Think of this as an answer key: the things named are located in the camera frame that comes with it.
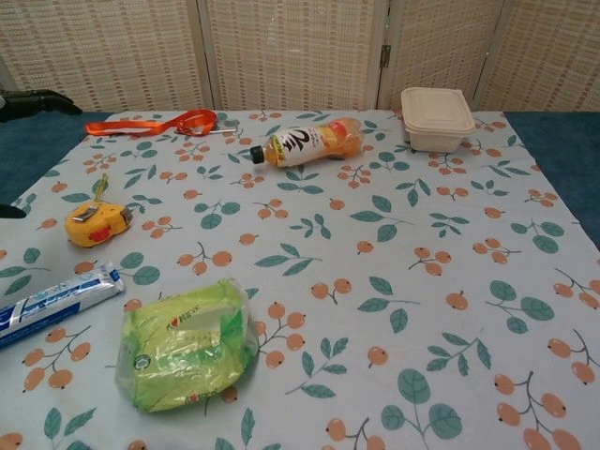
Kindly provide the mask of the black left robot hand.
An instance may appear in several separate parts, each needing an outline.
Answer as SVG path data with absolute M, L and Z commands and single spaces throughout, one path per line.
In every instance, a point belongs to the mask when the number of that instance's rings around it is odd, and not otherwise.
M 14 206 L 84 136 L 88 118 L 48 89 L 1 92 L 1 218 L 24 218 Z

